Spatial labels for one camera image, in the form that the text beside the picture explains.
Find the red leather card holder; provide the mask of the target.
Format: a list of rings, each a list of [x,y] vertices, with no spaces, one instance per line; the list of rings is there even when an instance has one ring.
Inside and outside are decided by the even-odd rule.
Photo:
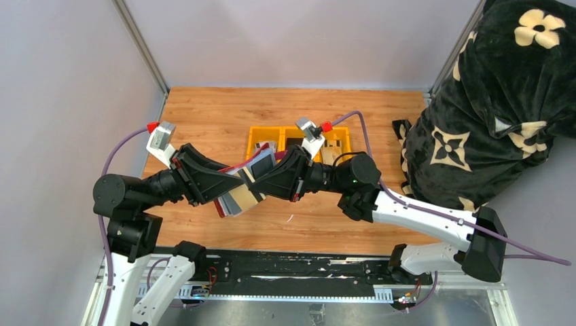
[[[247,161],[221,170],[228,175],[239,177],[242,184],[214,201],[220,217],[238,216],[266,199],[263,193],[253,192],[249,186],[274,168],[278,160],[276,147],[275,141],[256,143],[255,152]]]

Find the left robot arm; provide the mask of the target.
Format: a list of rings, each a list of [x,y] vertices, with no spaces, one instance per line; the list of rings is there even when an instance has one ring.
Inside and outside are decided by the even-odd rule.
[[[244,183],[190,144],[179,149],[169,145],[158,154],[167,167],[150,177],[106,173],[94,184],[93,211],[109,218],[103,237],[107,288],[98,325],[155,325],[186,281],[217,280],[206,248],[183,240],[173,248],[160,278],[142,300],[135,300],[162,225],[162,218],[148,210],[181,200],[192,206],[206,204]]]

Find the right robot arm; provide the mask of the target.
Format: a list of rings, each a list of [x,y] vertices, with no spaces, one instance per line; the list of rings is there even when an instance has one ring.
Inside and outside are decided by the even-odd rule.
[[[293,146],[249,189],[291,202],[306,193],[341,194],[338,207],[352,220],[398,225],[438,239],[437,244],[394,248],[387,267],[396,283],[425,272],[457,270],[488,283],[501,280],[507,234],[495,210],[459,211],[406,198],[382,189],[380,176],[365,152],[328,165],[314,162],[303,148]]]

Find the gold striped card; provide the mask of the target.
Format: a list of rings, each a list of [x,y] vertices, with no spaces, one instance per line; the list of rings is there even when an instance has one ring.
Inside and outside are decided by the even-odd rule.
[[[240,215],[248,211],[261,201],[266,199],[266,195],[259,192],[253,192],[249,189],[255,181],[251,171],[247,167],[243,167],[234,173],[234,176],[240,177],[243,184],[230,190],[228,194],[230,197],[226,200],[228,208],[233,216]]]

